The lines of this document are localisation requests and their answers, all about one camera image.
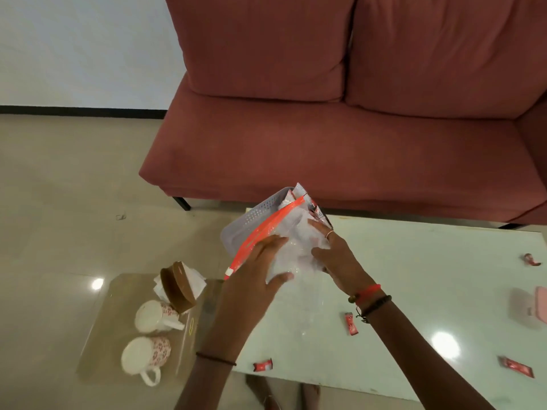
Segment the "plastic basket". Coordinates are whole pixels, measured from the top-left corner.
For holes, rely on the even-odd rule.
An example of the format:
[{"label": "plastic basket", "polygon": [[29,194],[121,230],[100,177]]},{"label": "plastic basket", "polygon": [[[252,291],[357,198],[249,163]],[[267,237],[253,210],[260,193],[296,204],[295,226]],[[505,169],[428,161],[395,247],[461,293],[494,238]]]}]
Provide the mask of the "plastic basket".
[{"label": "plastic basket", "polygon": [[272,213],[277,212],[279,205],[285,199],[289,190],[292,189],[294,187],[285,187],[283,190],[279,190],[222,229],[221,241],[230,256],[235,256],[253,230]]}]

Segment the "beige floor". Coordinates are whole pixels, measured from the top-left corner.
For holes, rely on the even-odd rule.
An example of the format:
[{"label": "beige floor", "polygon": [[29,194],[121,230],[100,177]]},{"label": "beige floor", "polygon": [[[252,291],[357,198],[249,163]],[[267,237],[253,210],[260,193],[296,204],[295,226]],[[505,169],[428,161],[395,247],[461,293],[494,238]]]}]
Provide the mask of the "beige floor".
[{"label": "beige floor", "polygon": [[[182,211],[138,177],[160,121],[0,115],[0,408],[170,409],[179,390],[82,385],[75,376],[101,296],[123,272],[182,259],[207,277],[229,259],[221,229],[244,205]],[[124,220],[117,216],[125,214]],[[91,283],[104,278],[102,290]],[[297,386],[274,380],[283,408]],[[259,409],[239,374],[219,407]],[[412,410],[419,403],[324,389],[322,409]]]}]

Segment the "foot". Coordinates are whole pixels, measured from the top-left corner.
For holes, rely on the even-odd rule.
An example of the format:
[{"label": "foot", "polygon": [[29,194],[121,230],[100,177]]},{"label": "foot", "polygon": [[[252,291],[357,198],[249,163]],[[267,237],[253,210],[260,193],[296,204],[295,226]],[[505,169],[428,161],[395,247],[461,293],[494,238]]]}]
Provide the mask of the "foot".
[{"label": "foot", "polygon": [[302,409],[319,410],[319,399],[321,398],[321,387],[313,384],[301,384]]},{"label": "foot", "polygon": [[245,383],[249,386],[260,404],[264,406],[264,410],[281,410],[281,407],[279,407],[273,396],[266,377],[247,374],[245,376]]}]

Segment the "white wall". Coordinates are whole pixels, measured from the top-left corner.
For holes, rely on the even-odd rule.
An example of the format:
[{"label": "white wall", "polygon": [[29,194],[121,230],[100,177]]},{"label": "white wall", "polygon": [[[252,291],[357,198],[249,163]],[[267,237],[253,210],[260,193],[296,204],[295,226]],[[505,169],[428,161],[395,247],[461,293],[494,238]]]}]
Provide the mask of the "white wall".
[{"label": "white wall", "polygon": [[184,72],[164,0],[0,0],[0,105],[167,109]]}]

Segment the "clear plastic bag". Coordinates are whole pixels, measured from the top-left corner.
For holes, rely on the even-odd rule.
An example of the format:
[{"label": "clear plastic bag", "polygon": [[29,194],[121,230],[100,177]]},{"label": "clear plastic bag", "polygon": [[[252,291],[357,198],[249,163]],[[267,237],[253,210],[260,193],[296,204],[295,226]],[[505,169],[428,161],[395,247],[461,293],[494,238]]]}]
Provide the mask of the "clear plastic bag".
[{"label": "clear plastic bag", "polygon": [[282,303],[280,309],[290,314],[294,324],[297,320],[299,333],[304,335],[315,315],[323,304],[321,299],[321,279],[317,274],[323,273],[323,265],[316,260],[311,249],[320,247],[329,249],[330,245],[315,227],[308,224],[313,219],[304,197],[299,197],[287,206],[273,213],[257,227],[242,244],[226,275],[237,273],[247,259],[254,245],[271,234],[288,237],[289,240],[280,248],[268,270],[266,282],[284,272],[292,272],[294,279],[285,283],[276,295],[276,303]]}]

